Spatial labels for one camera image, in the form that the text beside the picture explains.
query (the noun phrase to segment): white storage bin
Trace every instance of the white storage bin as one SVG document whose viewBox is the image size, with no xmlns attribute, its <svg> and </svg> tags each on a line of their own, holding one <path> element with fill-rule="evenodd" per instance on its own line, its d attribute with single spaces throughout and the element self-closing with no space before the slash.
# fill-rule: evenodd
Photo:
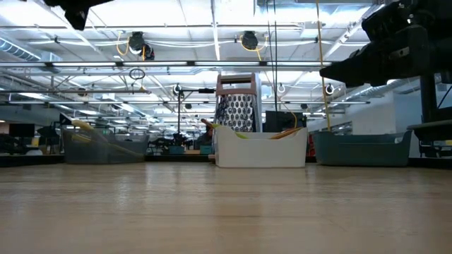
<svg viewBox="0 0 452 254">
<path fill-rule="evenodd" d="M 227 168 L 298 168 L 304 167 L 307 128 L 279 140 L 277 133 L 241 133 L 242 139 L 225 126 L 215 129 L 215 163 Z"/>
</svg>

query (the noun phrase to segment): black equipment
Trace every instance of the black equipment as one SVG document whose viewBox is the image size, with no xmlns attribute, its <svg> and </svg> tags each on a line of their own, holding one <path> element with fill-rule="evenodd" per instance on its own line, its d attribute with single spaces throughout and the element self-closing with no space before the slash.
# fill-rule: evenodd
<svg viewBox="0 0 452 254">
<path fill-rule="evenodd" d="M 149 44 L 146 44 L 143 38 L 143 32 L 132 32 L 132 36 L 129 39 L 129 47 L 134 54 L 138 54 L 139 56 L 143 56 L 144 54 L 146 61 L 155 59 L 154 49 Z"/>
<path fill-rule="evenodd" d="M 10 123 L 9 135 L 14 138 L 35 137 L 35 125 L 32 123 Z"/>
<path fill-rule="evenodd" d="M 294 113 L 297 117 L 297 128 L 306 127 L 307 117 L 303 113 Z M 290 112 L 266 111 L 264 132 L 279 133 L 295 126 L 295 118 Z"/>
<path fill-rule="evenodd" d="M 420 142 L 452 139 L 452 107 L 440 109 L 436 100 L 435 73 L 451 84 L 452 1 L 400 0 L 362 22 L 371 42 L 320 71 L 324 78 L 347 87 L 365 83 L 386 85 L 388 80 L 420 76 L 422 123 L 410 126 Z"/>
<path fill-rule="evenodd" d="M 51 7 L 60 6 L 65 10 L 64 16 L 72 27 L 83 31 L 90 8 L 99 4 L 104 4 L 113 0 L 44 0 L 45 4 Z"/>
<path fill-rule="evenodd" d="M 253 31 L 245 31 L 242 38 L 243 47 L 249 50 L 255 50 L 258 43 L 259 41 L 257 40 L 257 37 L 255 36 Z"/>
</svg>

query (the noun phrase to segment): black pole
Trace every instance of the black pole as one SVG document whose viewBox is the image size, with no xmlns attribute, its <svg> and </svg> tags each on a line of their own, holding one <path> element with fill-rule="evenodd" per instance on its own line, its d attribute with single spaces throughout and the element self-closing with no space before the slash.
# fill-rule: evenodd
<svg viewBox="0 0 452 254">
<path fill-rule="evenodd" d="M 434 74 L 421 76 L 422 123 L 436 121 L 438 104 Z"/>
<path fill-rule="evenodd" d="M 177 93 L 177 133 L 181 133 L 181 92 Z"/>
</svg>

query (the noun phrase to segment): table surface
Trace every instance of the table surface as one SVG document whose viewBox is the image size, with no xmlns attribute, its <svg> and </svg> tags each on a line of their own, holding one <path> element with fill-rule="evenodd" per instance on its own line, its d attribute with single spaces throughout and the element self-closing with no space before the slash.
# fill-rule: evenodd
<svg viewBox="0 0 452 254">
<path fill-rule="evenodd" d="M 452 171 L 0 169 L 2 253 L 451 253 Z"/>
</svg>

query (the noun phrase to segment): white wall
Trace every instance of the white wall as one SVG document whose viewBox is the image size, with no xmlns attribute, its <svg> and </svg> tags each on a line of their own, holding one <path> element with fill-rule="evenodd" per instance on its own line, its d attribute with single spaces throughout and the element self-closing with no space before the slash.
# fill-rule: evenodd
<svg viewBox="0 0 452 254">
<path fill-rule="evenodd" d="M 345 115 L 331 117 L 331 126 L 352 122 L 353 135 L 378 135 L 396 133 L 396 114 L 393 93 L 384 98 L 370 99 L 371 104 L 352 105 Z M 310 121 L 309 131 L 317 131 L 327 127 L 327 120 Z"/>
</svg>

